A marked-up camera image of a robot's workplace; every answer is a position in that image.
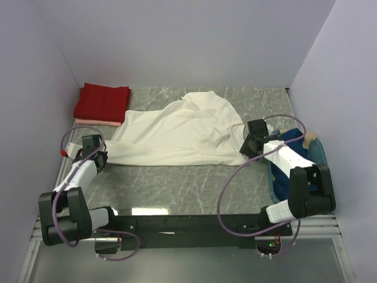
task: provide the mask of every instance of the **marble table surface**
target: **marble table surface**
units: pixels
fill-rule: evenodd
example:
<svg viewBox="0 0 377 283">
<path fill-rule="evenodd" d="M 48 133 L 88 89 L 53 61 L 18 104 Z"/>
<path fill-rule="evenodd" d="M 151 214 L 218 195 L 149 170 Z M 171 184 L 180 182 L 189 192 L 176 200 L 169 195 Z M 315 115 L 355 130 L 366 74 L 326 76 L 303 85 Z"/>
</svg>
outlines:
<svg viewBox="0 0 377 283">
<path fill-rule="evenodd" d="M 293 114 L 284 88 L 133 88 L 129 109 L 159 110 L 185 93 L 210 90 L 229 100 L 245 124 L 271 114 Z M 272 118 L 267 122 L 274 129 L 296 127 L 294 120 L 285 117 Z M 116 130 L 110 126 L 96 127 L 107 140 Z M 81 144 L 82 135 L 93 133 L 90 129 L 77 129 L 72 142 Z M 63 176 L 69 172 L 70 163 Z M 90 209 L 110 205 L 122 215 L 215 214 L 219 192 L 234 170 L 235 167 L 225 165 L 139 167 L 107 164 L 84 195 Z M 233 179 L 224 194 L 221 212 L 259 213 L 260 208 L 272 203 L 267 162 L 260 160 L 245 167 Z"/>
</svg>

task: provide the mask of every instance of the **folded red towel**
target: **folded red towel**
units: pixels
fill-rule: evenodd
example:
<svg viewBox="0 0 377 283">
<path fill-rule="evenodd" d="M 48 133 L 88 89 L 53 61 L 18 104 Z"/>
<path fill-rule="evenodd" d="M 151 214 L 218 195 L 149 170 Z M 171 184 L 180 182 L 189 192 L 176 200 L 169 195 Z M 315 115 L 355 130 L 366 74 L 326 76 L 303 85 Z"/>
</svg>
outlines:
<svg viewBox="0 0 377 283">
<path fill-rule="evenodd" d="M 85 83 L 73 116 L 85 120 L 123 123 L 130 97 L 129 87 L 104 87 Z"/>
</svg>

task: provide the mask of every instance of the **purple cable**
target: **purple cable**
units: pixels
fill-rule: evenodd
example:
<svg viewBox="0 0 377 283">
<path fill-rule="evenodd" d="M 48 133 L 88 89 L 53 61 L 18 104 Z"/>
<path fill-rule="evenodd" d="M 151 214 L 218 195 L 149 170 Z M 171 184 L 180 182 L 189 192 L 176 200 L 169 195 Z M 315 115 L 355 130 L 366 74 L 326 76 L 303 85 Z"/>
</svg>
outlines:
<svg viewBox="0 0 377 283">
<path fill-rule="evenodd" d="M 289 144 L 289 143 L 292 143 L 292 142 L 296 142 L 296 141 L 298 141 L 300 139 L 303 139 L 305 137 L 305 135 L 306 135 L 306 127 L 305 127 L 304 123 L 302 123 L 301 120 L 297 119 L 295 116 L 289 115 L 289 114 L 274 114 L 274 115 L 270 115 L 270 116 L 265 117 L 264 120 L 272 118 L 272 117 L 288 117 L 288 118 L 292 118 L 292 119 L 296 120 L 301 125 L 301 127 L 302 127 L 302 129 L 304 131 L 301 136 L 295 137 L 294 139 L 287 140 L 284 144 Z"/>
<path fill-rule="evenodd" d="M 127 255 L 123 258 L 107 258 L 104 255 L 98 255 L 100 258 L 102 258 L 106 261 L 123 261 L 125 259 L 131 258 L 132 256 L 134 256 L 136 254 L 136 252 L 140 249 L 140 238 L 133 233 L 124 232 L 124 231 L 112 231 L 112 230 L 105 230 L 105 229 L 97 229 L 97 231 L 102 232 L 102 233 L 114 233 L 114 234 L 123 234 L 123 235 L 127 235 L 127 236 L 132 236 L 137 241 L 136 249 L 132 253 L 130 253 L 129 255 Z"/>
<path fill-rule="evenodd" d="M 292 115 L 289 115 L 289 114 L 274 114 L 274 115 L 271 115 L 271 116 L 267 116 L 266 118 L 264 119 L 268 119 L 268 118 L 272 118 L 272 117 L 279 117 L 279 116 L 283 116 L 283 117 L 289 117 L 289 118 L 292 118 L 292 119 L 295 119 L 302 127 L 303 127 L 303 130 L 304 130 L 304 133 L 302 134 L 302 136 L 300 137 L 297 137 L 295 139 L 291 139 L 291 140 L 288 140 L 286 142 L 284 142 L 284 144 L 288 144 L 288 143 L 291 143 L 291 142 L 295 142 L 296 140 L 300 140 L 300 139 L 303 139 L 305 137 L 305 134 L 306 134 L 306 127 L 305 125 L 299 120 L 297 119 L 295 116 L 292 116 Z M 279 149 L 281 149 L 284 144 L 281 144 L 280 146 L 278 146 L 277 148 L 271 150 L 270 152 L 267 152 L 267 153 L 263 153 L 261 155 L 258 155 L 252 159 L 249 159 L 248 161 L 244 162 L 243 164 L 241 164 L 237 169 L 236 171 L 233 172 L 233 174 L 229 177 L 228 181 L 225 183 L 225 185 L 223 186 L 221 192 L 220 192 L 220 195 L 219 195 L 219 199 L 217 200 L 217 209 L 216 209 L 216 212 L 217 212 L 217 220 L 219 221 L 219 224 L 220 226 L 226 231 L 228 232 L 229 234 L 233 235 L 233 236 L 238 236 L 238 237 L 254 237 L 254 236 L 259 236 L 261 234 L 264 234 L 268 231 L 271 231 L 271 230 L 274 230 L 275 228 L 278 228 L 280 226 L 283 226 L 283 225 L 287 225 L 288 223 L 290 223 L 290 221 L 284 221 L 284 222 L 281 222 L 281 223 L 277 223 L 269 228 L 266 228 L 266 229 L 263 229 L 261 231 L 258 231 L 258 232 L 254 232 L 254 233 L 249 233 L 249 234 L 242 234 L 242 233 L 236 233 L 232 230 L 230 230 L 227 226 L 225 226 L 224 222 L 222 221 L 221 219 L 221 214 L 220 214 L 220 205 L 221 205 L 221 200 L 223 198 L 223 195 L 224 195 L 224 192 L 226 190 L 226 188 L 228 187 L 229 183 L 232 181 L 232 179 L 235 177 L 235 175 L 237 175 L 237 173 L 242 169 L 244 168 L 245 166 L 247 166 L 248 164 L 250 164 L 251 162 L 253 161 L 256 161 L 256 160 L 259 160 L 261 159 L 262 157 L 265 157 L 267 155 L 270 155 L 276 151 L 278 151 Z"/>
<path fill-rule="evenodd" d="M 68 246 L 70 246 L 71 248 L 74 248 L 75 246 L 78 245 L 78 241 L 76 241 L 76 243 L 71 243 L 63 234 L 63 231 L 61 230 L 60 226 L 59 226 L 59 222 L 58 222 L 58 216 L 57 216 L 57 204 L 58 204 L 58 199 L 61 195 L 61 193 L 64 191 L 64 189 L 67 187 L 67 185 L 72 181 L 73 177 L 76 175 L 78 169 L 80 168 L 81 165 L 83 165 L 87 160 L 89 160 L 90 157 L 92 157 L 93 155 L 95 155 L 103 146 L 104 146 L 104 143 L 105 143 L 105 140 L 104 140 L 104 136 L 103 134 L 97 130 L 96 128 L 94 127 L 90 127 L 90 126 L 76 126 L 76 127 L 73 127 L 71 130 L 69 130 L 68 132 L 66 132 L 61 141 L 60 141 L 60 149 L 62 150 L 63 149 L 63 142 L 64 142 L 64 139 L 65 137 L 73 130 L 75 129 L 78 129 L 78 128 L 88 128 L 88 129 L 92 129 L 92 130 L 95 130 L 100 136 L 101 136 L 101 145 L 99 146 L 99 148 L 97 148 L 96 150 L 94 150 L 91 154 L 89 154 L 86 158 L 84 158 L 84 160 L 82 160 L 79 165 L 73 170 L 72 174 L 70 174 L 67 178 L 67 182 L 64 183 L 60 190 L 57 192 L 56 196 L 54 197 L 54 201 L 52 203 L 52 220 L 54 221 L 54 226 L 55 226 L 55 229 L 57 230 L 57 233 L 59 235 L 59 237 L 61 238 L 61 240 L 67 244 Z"/>
</svg>

